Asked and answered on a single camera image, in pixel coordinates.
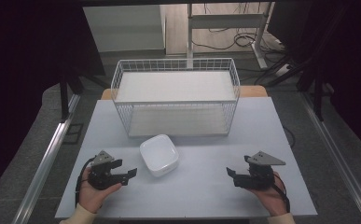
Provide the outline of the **black floor frame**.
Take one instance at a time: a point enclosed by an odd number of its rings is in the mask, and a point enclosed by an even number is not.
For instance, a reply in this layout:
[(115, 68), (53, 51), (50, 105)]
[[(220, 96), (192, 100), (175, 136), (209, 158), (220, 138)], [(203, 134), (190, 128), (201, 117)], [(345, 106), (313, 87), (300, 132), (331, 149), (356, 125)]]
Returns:
[(76, 145), (81, 137), (83, 123), (71, 124), (66, 132), (63, 143), (65, 145)]

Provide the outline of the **white square bowl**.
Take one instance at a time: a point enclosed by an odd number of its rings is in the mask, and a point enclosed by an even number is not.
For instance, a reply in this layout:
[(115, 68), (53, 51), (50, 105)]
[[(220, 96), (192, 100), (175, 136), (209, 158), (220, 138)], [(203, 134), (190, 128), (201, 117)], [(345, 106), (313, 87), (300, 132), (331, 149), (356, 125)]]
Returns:
[(170, 173), (179, 164), (179, 153), (166, 134), (147, 139), (141, 144), (140, 153), (147, 169), (155, 177)]

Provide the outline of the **white cabinet panel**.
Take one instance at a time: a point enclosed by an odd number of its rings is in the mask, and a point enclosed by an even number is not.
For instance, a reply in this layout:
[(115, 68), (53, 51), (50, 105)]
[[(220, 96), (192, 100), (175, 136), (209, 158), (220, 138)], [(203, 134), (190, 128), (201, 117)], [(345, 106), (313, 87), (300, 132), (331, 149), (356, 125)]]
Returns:
[(99, 52), (164, 49), (159, 5), (83, 10)]

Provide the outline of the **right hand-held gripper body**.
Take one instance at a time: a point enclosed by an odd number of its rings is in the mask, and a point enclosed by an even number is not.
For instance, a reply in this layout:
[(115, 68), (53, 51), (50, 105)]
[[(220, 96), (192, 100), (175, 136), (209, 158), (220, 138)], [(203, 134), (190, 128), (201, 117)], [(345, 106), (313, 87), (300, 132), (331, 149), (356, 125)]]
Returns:
[(247, 189), (263, 190), (274, 183), (273, 165), (285, 165), (285, 162), (259, 151), (254, 156), (245, 156), (244, 160), (249, 164), (249, 175), (246, 177)]

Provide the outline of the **person's right hand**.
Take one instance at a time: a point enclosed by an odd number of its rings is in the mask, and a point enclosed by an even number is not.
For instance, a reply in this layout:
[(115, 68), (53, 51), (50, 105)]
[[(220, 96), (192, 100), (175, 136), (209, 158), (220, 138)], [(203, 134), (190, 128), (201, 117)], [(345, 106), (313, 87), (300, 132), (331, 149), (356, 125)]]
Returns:
[(270, 187), (265, 190), (251, 189), (251, 192), (257, 196), (272, 217), (278, 217), (288, 213), (286, 202), (275, 188)]

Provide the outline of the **metal floor rail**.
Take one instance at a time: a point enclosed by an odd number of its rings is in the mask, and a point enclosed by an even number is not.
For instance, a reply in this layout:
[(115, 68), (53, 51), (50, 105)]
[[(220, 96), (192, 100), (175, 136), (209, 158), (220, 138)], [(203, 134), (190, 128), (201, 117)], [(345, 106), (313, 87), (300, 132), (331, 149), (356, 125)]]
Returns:
[(355, 174), (352, 172), (350, 166), (346, 162), (345, 158), (340, 152), (339, 145), (335, 142), (330, 131), (328, 130), (326, 123), (318, 118), (316, 113), (313, 110), (312, 99), (307, 93), (302, 92), (300, 94), (301, 101), (304, 104), (305, 109), (307, 110), (309, 117), (320, 135), (326, 150), (328, 151), (331, 160), (335, 163), (337, 169), (339, 170), (340, 176), (349, 190), (357, 209), (361, 214), (361, 184), (356, 179)]
[(79, 100), (80, 100), (80, 95), (73, 94), (72, 97), (70, 98), (70, 102), (66, 104), (69, 107), (68, 109), (69, 115), (64, 121), (61, 121), (58, 124), (54, 134), (52, 135), (52, 138), (49, 142), (46, 152), (35, 172), (35, 175), (31, 181), (29, 188), (27, 189), (23, 197), (23, 200), (19, 206), (16, 215), (11, 221), (11, 224), (28, 223), (31, 214), (34, 211), (35, 205), (38, 201), (38, 197), (47, 181), (50, 169), (52, 168), (52, 165), (55, 162), (59, 149), (62, 145), (63, 139), (66, 135), (66, 132), (74, 117)]

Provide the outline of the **white power strip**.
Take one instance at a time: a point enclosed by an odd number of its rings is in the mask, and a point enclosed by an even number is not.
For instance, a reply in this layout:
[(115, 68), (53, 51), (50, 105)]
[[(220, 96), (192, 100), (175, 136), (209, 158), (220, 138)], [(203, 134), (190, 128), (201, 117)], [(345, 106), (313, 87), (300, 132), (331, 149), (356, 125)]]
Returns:
[(290, 68), (291, 68), (291, 65), (286, 63), (275, 73), (275, 75), (277, 77), (280, 77), (280, 76), (284, 75), (286, 72), (288, 72), (290, 70)]

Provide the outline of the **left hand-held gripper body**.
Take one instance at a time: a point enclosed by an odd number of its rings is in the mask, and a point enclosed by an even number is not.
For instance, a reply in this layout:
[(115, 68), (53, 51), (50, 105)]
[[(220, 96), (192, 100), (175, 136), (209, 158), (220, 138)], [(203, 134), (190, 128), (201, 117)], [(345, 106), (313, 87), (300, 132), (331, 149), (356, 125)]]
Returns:
[(107, 189), (118, 183), (118, 175), (112, 175), (109, 164), (115, 159), (102, 150), (93, 159), (88, 182), (98, 190)]

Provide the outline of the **white desk frame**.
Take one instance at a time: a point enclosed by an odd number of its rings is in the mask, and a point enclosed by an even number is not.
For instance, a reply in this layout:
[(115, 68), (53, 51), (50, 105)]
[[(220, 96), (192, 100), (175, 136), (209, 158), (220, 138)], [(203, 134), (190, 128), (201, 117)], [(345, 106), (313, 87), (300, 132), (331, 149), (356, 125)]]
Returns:
[(187, 58), (193, 58), (192, 34), (195, 29), (224, 28), (256, 28), (257, 36), (251, 43), (257, 63), (261, 70), (268, 66), (262, 55), (261, 40), (270, 15), (272, 2), (269, 2), (261, 14), (231, 14), (231, 15), (194, 15), (192, 5), (187, 5)]

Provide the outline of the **black tripod stand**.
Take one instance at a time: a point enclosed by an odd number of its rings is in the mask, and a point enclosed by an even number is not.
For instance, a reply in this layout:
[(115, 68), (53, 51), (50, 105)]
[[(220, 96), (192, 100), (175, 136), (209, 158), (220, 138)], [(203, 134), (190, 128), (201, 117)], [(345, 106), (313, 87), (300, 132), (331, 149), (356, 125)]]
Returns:
[[(269, 82), (262, 82), (263, 79), (273, 75), (287, 63), (290, 64), (290, 69), (287, 70), (283, 75), (276, 77)], [(313, 91), (311, 93), (312, 111), (320, 121), (323, 121), (324, 117), (322, 114), (322, 103), (323, 97), (326, 94), (324, 93), (323, 74), (320, 71), (320, 68), (321, 66), (319, 61), (314, 56), (310, 57), (302, 63), (294, 63), (289, 55), (284, 55), (271, 67), (268, 67), (266, 70), (264, 70), (263, 75), (258, 77), (254, 84), (268, 88), (274, 87), (284, 82), (285, 80), (300, 74), (299, 81), (296, 83), (296, 88), (298, 91), (306, 92), (310, 89), (310, 87), (313, 87)]]

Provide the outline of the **pale grey table sheet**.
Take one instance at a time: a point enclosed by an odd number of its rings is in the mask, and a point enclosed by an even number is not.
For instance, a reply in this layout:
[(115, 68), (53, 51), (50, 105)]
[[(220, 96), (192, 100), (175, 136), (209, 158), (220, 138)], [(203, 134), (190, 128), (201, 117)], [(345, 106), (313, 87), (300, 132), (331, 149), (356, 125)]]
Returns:
[(290, 208), (296, 216), (313, 216), (316, 209), (285, 132), (269, 97), (239, 100), (227, 136), (175, 137), (179, 164), (161, 177), (153, 176), (142, 159), (140, 138), (125, 133), (114, 104), (97, 102), (56, 216), (70, 217), (75, 209), (75, 187), (85, 162), (105, 150), (123, 161), (119, 171), (136, 170), (128, 186), (104, 202), (100, 217), (113, 219), (220, 219), (265, 217), (256, 196), (237, 188), (228, 176), (232, 169), (246, 173), (244, 158), (259, 151), (284, 161), (277, 172), (285, 182)]

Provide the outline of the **black curtain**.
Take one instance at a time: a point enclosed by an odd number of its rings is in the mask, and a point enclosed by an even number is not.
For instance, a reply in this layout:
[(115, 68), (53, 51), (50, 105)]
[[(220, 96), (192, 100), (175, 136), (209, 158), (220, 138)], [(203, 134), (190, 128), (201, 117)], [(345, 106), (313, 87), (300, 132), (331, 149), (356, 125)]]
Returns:
[(60, 0), (0, 0), (0, 177), (35, 122), (43, 92), (104, 68), (83, 7)]
[(317, 77), (330, 85), (331, 104), (361, 140), (361, 0), (277, 0), (268, 31), (294, 62), (316, 57), (298, 88)]

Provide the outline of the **person's left hand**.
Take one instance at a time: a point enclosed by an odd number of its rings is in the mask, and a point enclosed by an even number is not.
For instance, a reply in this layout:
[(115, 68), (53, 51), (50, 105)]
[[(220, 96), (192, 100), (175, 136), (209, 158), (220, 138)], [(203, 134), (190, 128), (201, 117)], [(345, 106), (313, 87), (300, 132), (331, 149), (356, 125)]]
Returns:
[(83, 172), (81, 184), (78, 195), (78, 203), (87, 211), (96, 214), (102, 207), (104, 200), (112, 193), (118, 191), (121, 183), (117, 183), (107, 189), (95, 189), (89, 182), (90, 167), (87, 167)]

